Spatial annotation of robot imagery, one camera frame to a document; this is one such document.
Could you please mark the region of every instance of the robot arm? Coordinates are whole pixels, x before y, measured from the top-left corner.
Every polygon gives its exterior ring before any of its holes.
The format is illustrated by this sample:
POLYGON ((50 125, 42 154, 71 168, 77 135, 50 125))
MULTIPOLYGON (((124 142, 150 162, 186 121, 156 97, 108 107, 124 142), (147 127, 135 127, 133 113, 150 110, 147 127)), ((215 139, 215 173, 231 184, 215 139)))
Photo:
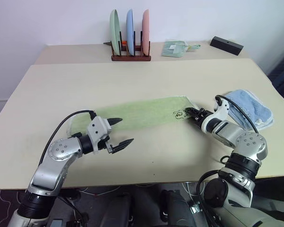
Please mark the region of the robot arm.
POLYGON ((109 141, 111 125, 121 118, 104 119, 91 111, 91 123, 87 135, 59 139, 47 149, 42 163, 38 166, 20 207, 9 222, 9 227, 45 226, 48 215, 66 178, 69 166, 83 154, 97 153, 106 148, 109 153, 116 153, 126 148, 133 139, 125 140, 117 146, 109 141))
POLYGON ((224 145, 233 148, 225 167, 218 178, 212 179, 205 188, 203 208, 208 211, 210 226, 224 227, 284 227, 284 222, 276 220, 260 210, 251 208, 255 177, 266 158, 267 142, 258 132, 249 132, 226 120, 229 104, 225 99, 216 98, 214 113, 201 108, 187 108, 194 124, 206 134, 224 145))

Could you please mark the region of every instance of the small towel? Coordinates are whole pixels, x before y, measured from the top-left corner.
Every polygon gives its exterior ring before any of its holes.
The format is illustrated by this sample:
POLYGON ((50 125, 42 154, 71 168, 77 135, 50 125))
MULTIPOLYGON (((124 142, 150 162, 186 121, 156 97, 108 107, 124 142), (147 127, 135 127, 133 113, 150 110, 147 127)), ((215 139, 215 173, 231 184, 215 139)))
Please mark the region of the small towel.
MULTIPOLYGON (((244 113, 246 113, 258 130, 267 128, 274 123, 274 116, 271 110, 264 106, 264 104, 250 91, 236 90, 228 93, 226 97, 235 102, 244 113)), ((242 128, 251 130, 252 127, 247 119, 233 104, 229 103, 229 105, 229 116, 242 128)))

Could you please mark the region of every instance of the green plate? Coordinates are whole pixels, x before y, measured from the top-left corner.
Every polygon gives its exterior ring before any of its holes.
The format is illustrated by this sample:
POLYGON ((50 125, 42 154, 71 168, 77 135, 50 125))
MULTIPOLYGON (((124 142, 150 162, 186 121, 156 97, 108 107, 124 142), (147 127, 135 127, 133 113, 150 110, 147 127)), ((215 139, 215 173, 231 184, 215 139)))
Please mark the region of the green plate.
POLYGON ((118 43, 120 41, 120 45, 122 45, 120 39, 120 24, 119 24, 118 13, 117 10, 115 9, 110 13, 109 25, 110 25, 111 41, 114 52, 116 55, 120 55, 121 53, 119 52, 119 43, 118 43))

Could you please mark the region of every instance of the white table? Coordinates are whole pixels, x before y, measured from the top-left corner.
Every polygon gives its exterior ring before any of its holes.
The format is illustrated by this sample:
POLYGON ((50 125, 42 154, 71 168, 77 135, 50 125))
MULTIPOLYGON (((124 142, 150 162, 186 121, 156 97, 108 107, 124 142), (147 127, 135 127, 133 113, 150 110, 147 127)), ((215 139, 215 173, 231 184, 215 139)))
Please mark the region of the white table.
MULTIPOLYGON (((31 66, 0 113, 0 188, 27 187, 48 138, 74 111, 177 95, 213 110, 216 94, 240 88, 256 94, 275 116, 274 125, 260 132, 269 154, 257 176, 284 175, 284 99, 252 60, 168 60, 109 62, 108 56, 108 63, 31 66)), ((57 137, 65 136, 66 127, 57 137)), ((186 121, 112 137, 135 140, 116 154, 78 159, 64 186, 195 181, 221 168, 218 160, 231 152, 186 121)))

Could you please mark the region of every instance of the plate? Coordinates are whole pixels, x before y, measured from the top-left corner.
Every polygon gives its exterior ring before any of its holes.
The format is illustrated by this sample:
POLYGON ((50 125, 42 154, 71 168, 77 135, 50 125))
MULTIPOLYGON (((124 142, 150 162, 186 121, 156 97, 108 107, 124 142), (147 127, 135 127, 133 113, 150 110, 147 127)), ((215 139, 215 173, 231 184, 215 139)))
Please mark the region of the plate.
POLYGON ((133 10, 130 9, 126 16, 126 30, 127 30, 127 46, 131 55, 134 55, 133 46, 133 10))
POLYGON ((143 13, 142 46, 144 54, 148 56, 148 49, 150 47, 150 11, 148 9, 143 13))
POLYGON ((120 39, 120 24, 119 24, 118 13, 117 10, 115 9, 110 13, 109 25, 111 32, 111 42, 114 52, 116 55, 120 55, 119 43, 118 43, 120 41, 120 45, 122 45, 120 39))

